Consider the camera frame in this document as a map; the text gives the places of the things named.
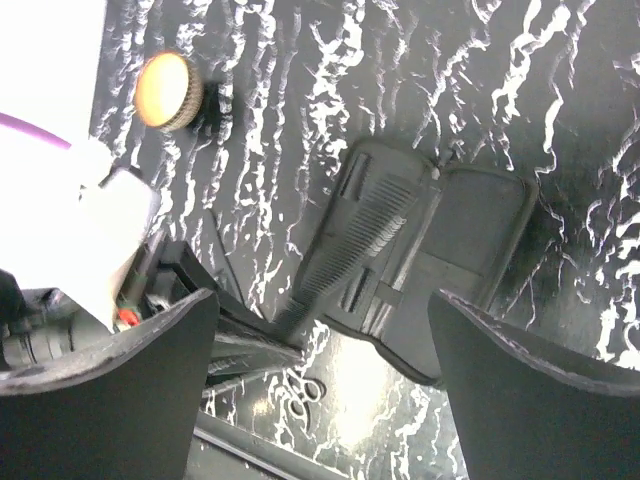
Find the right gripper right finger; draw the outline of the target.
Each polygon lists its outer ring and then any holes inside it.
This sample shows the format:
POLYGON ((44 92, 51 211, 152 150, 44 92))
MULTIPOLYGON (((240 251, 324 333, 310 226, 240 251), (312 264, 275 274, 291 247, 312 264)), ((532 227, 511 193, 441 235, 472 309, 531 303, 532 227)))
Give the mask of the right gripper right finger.
POLYGON ((472 479, 636 479, 639 374, 445 291, 428 316, 472 479))

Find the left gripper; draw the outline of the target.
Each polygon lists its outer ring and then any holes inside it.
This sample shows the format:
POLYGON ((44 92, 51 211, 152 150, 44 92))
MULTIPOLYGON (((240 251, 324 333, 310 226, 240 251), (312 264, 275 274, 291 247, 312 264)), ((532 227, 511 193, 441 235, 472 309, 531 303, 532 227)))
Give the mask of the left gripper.
POLYGON ((16 369, 58 359, 157 316, 183 314, 203 299, 213 302, 205 316, 217 319, 217 289, 186 243, 166 239, 149 240, 132 257, 107 323, 60 289, 22 290, 13 275, 2 271, 2 363, 16 369))

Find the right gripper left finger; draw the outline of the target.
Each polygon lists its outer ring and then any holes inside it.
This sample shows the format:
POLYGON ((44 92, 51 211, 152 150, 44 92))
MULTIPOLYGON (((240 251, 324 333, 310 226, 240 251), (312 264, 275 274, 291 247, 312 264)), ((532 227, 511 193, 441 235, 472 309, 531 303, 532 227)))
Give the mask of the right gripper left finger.
POLYGON ((219 319, 200 289, 127 331, 1 374, 4 479, 180 479, 219 319))

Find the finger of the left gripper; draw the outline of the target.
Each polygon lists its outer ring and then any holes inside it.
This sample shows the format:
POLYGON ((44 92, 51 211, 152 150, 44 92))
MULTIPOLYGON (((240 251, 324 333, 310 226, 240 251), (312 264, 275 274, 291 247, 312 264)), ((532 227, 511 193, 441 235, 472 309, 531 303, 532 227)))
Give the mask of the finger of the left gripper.
POLYGON ((299 347, 273 338, 268 322, 244 305, 223 305, 205 318, 214 326, 206 385, 277 372, 302 360, 299 347))

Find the black hair comb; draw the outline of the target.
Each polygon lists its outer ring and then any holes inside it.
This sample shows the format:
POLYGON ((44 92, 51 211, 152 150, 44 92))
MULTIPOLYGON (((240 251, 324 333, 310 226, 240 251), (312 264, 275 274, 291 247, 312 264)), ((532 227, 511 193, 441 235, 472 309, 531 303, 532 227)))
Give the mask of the black hair comb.
POLYGON ((344 174, 326 215, 299 265, 289 299, 278 312, 274 331, 288 339, 362 266, 365 258, 387 244, 391 224, 415 203, 419 185, 395 174, 369 174, 360 190, 344 174))

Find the black zip tool case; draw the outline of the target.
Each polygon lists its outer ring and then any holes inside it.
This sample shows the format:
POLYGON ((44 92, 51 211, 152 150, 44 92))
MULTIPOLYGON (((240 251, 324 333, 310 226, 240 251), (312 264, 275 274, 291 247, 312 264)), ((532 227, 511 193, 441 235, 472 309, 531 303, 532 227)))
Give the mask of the black zip tool case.
POLYGON ((445 289, 482 309, 491 305, 536 204, 537 182, 454 159, 432 163, 373 137, 350 148, 345 167, 324 239, 337 234, 347 202, 362 199, 384 173, 408 180, 418 193, 396 220, 395 234, 365 257, 324 304, 321 318, 341 334, 372 344, 409 380, 439 387, 429 299, 445 289))

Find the silver scissors near centre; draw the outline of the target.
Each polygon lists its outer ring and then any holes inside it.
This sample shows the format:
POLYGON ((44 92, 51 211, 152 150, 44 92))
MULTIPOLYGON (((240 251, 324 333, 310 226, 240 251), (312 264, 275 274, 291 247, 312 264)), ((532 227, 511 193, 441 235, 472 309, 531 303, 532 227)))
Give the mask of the silver scissors near centre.
POLYGON ((302 430, 307 432, 311 423, 310 405, 324 398, 326 386, 317 379, 304 377, 292 368, 283 371, 283 385, 289 392, 287 410, 290 416, 300 421, 302 430))

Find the bronze bowl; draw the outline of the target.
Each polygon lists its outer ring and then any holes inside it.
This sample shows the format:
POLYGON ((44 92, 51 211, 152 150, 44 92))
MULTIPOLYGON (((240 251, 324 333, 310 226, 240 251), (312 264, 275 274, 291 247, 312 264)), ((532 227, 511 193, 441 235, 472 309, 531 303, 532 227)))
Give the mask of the bronze bowl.
POLYGON ((153 56, 138 76, 134 106, 150 128, 171 132, 187 127, 197 116, 204 83, 186 57, 164 51, 153 56))

